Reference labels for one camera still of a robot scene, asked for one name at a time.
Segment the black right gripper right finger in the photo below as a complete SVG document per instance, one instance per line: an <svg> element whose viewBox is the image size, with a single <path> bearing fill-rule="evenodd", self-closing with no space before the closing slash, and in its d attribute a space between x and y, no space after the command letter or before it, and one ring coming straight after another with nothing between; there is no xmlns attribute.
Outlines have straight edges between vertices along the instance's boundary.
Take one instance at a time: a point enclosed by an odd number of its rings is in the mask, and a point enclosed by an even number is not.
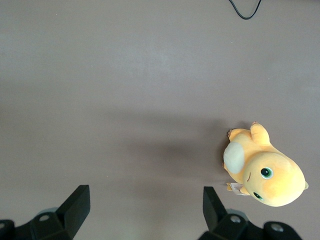
<svg viewBox="0 0 320 240"><path fill-rule="evenodd" d="M300 240L288 224L268 221L262 228L241 211L226 210L212 186L203 188L202 212L208 228L200 240Z"/></svg>

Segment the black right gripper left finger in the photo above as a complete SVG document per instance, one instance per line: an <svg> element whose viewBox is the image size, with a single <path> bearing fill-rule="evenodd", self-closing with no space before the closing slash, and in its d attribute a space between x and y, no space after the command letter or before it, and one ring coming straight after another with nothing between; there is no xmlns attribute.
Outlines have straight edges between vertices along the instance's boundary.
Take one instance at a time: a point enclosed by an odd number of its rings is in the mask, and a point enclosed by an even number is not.
<svg viewBox="0 0 320 240"><path fill-rule="evenodd" d="M0 221L2 240L72 240L91 209L90 187L79 185L59 206L42 210L27 223Z"/></svg>

